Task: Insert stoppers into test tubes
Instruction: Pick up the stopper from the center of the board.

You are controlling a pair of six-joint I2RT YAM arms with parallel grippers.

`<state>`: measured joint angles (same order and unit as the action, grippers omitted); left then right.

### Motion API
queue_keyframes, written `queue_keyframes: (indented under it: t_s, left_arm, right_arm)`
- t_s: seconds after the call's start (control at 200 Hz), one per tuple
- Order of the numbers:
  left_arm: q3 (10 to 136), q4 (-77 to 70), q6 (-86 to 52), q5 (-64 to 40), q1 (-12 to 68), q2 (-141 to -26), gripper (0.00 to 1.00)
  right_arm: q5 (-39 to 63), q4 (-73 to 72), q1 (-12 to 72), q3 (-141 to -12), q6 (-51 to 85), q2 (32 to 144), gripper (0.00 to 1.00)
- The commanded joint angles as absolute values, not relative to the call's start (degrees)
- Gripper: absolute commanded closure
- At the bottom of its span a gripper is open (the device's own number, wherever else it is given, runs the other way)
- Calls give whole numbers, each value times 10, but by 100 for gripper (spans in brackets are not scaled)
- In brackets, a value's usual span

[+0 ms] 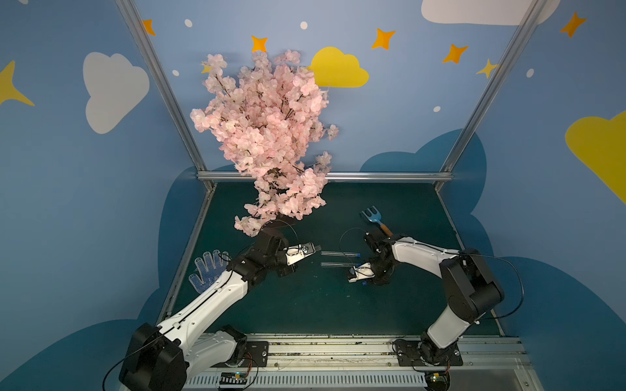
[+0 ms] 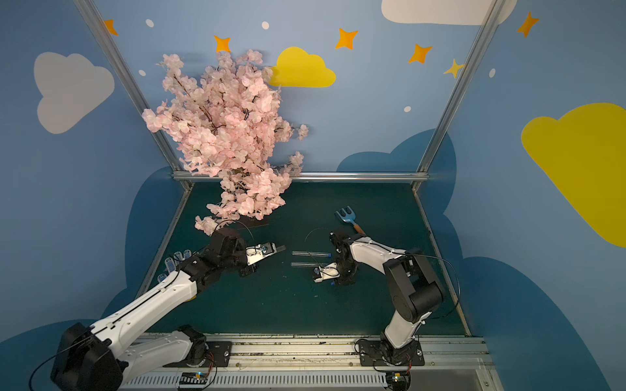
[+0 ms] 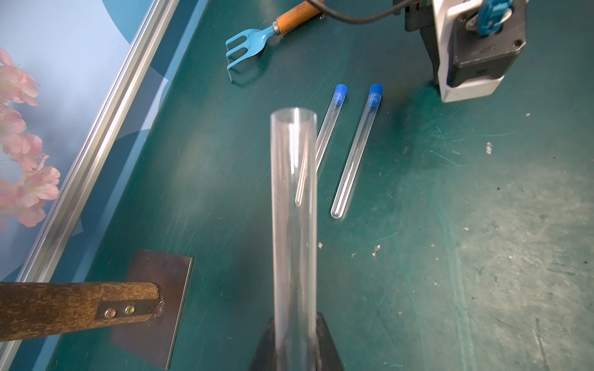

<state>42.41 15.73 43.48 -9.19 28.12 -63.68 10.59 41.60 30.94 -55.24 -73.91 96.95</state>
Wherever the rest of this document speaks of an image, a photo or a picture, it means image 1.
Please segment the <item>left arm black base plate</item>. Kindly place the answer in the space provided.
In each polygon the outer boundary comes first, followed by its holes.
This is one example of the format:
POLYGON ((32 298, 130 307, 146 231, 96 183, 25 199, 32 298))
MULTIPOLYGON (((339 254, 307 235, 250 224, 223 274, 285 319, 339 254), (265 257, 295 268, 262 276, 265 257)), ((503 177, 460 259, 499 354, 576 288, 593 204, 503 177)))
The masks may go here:
POLYGON ((239 368, 252 363, 256 367, 265 368, 269 357, 269 346, 269 342, 265 340, 248 341, 244 345, 239 343, 228 365, 239 368))

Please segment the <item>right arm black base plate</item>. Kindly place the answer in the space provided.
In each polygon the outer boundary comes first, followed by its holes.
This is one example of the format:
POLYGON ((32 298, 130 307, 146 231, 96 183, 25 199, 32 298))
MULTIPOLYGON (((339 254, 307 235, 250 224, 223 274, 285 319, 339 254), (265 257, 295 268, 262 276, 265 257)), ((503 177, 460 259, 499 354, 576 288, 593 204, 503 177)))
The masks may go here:
POLYGON ((434 366, 461 367, 463 360, 456 343, 447 348, 440 348, 429 340, 396 339, 392 342, 392 351, 401 367, 434 366))

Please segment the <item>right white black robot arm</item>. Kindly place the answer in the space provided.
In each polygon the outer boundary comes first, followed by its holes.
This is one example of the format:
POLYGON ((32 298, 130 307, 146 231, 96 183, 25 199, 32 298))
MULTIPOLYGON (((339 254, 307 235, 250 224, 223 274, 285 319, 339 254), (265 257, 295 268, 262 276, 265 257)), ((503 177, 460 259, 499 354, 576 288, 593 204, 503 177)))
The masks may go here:
POLYGON ((399 265, 425 270, 441 279, 447 306, 422 333, 418 358, 430 365, 449 360, 466 330, 505 299, 505 293, 480 252, 444 249, 409 236, 375 236, 365 242, 373 251, 367 262, 352 267, 349 281, 374 285, 391 282, 399 265))

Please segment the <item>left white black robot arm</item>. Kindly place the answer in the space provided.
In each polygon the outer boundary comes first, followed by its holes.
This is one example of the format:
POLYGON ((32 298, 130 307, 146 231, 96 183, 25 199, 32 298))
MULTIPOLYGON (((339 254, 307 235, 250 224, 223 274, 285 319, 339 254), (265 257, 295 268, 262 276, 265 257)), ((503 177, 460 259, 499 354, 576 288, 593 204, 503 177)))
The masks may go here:
POLYGON ((125 390, 181 390, 187 379, 216 364, 239 363, 245 334, 223 327, 206 340, 205 331, 267 274, 294 272, 297 262, 316 252, 314 244, 291 245, 275 229, 263 228, 256 241, 228 261, 226 270, 189 305, 158 325, 135 330, 117 367, 125 390))

